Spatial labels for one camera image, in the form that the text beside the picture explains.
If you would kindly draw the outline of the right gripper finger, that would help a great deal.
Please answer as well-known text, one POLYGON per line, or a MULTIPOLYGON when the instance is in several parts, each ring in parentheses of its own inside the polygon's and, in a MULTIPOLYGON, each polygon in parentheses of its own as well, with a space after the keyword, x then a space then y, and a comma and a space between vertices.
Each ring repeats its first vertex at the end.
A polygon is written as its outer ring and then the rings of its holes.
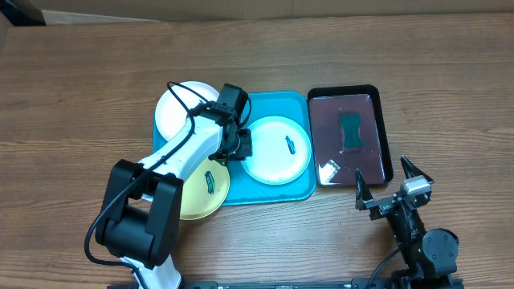
POLYGON ((373 195, 367 186, 365 179, 359 169, 356 169, 356 204, 357 210, 367 210, 371 203, 373 203, 373 195))
POLYGON ((424 177, 430 184, 433 183, 433 179, 424 173, 421 169, 416 167, 406 155, 401 156, 401 164, 406 179, 411 179, 413 177, 424 177))

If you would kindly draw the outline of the light blue plate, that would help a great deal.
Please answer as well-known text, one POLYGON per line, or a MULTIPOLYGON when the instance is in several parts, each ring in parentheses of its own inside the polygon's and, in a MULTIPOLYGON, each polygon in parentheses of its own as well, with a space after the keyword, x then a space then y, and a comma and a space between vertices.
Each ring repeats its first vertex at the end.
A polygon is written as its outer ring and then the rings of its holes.
POLYGON ((252 155, 242 161, 245 171, 266 185, 285 185, 307 169, 311 141, 295 121, 266 116, 250 124, 252 155))

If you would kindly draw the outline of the yellow plate with stain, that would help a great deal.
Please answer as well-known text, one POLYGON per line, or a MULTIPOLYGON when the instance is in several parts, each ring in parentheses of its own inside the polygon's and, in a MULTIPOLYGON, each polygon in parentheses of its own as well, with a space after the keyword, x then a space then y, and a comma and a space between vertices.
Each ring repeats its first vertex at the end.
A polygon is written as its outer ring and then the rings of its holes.
POLYGON ((205 159, 184 184, 180 219, 191 221, 212 214, 225 201, 229 188, 227 167, 205 159))

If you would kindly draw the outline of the green sponge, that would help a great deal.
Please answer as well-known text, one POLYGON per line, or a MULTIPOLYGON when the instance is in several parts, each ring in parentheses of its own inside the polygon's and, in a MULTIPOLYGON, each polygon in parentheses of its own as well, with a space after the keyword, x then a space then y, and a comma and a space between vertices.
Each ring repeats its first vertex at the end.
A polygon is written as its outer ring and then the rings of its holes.
POLYGON ((364 143, 360 137, 361 116, 359 114, 344 114, 340 117, 345 149, 360 149, 364 143))

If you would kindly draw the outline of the white plate with stain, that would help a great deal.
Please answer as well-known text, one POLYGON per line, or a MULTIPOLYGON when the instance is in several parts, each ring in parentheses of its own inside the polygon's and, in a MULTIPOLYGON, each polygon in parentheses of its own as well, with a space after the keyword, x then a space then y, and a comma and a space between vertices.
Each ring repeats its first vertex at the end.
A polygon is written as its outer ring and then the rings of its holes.
MULTIPOLYGON (((177 96, 182 100, 188 109, 192 109, 198 106, 200 103, 216 101, 218 99, 219 92, 209 84, 198 81, 186 81, 182 82, 182 85, 192 89, 200 96, 205 98, 205 100, 202 100, 193 92, 177 85, 172 85, 173 91, 177 94, 177 96)), ((157 131, 161 134, 165 141, 169 141, 178 132, 180 132, 185 123, 186 110, 170 91, 166 91, 161 96, 156 106, 155 125, 157 127, 157 131)))

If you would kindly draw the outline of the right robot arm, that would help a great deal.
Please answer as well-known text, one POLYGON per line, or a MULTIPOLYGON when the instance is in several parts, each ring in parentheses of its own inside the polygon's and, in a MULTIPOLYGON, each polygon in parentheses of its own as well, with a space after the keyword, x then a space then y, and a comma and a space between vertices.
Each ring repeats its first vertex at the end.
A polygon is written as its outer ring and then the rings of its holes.
POLYGON ((356 170, 356 204, 369 211, 372 221, 386 218, 398 248, 390 253, 366 279, 367 288, 462 288, 463 281, 453 279, 457 271, 459 238, 444 228, 427 230, 418 208, 430 201, 434 180, 417 168, 407 157, 401 157, 406 179, 393 196, 374 200, 359 169, 356 170), (406 268, 395 271, 388 279, 377 277, 381 269, 397 254, 406 268))

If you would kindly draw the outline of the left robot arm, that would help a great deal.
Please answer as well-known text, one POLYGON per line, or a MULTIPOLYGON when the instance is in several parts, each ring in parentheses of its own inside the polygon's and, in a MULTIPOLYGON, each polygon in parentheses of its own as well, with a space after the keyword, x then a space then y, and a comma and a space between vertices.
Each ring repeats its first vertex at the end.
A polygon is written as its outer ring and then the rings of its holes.
POLYGON ((172 260, 183 186, 204 160, 227 165, 251 156, 251 110, 249 95, 227 83, 215 101, 186 108, 184 128, 161 149, 137 163, 119 160, 84 238, 89 261, 127 267, 131 288, 185 287, 172 260))

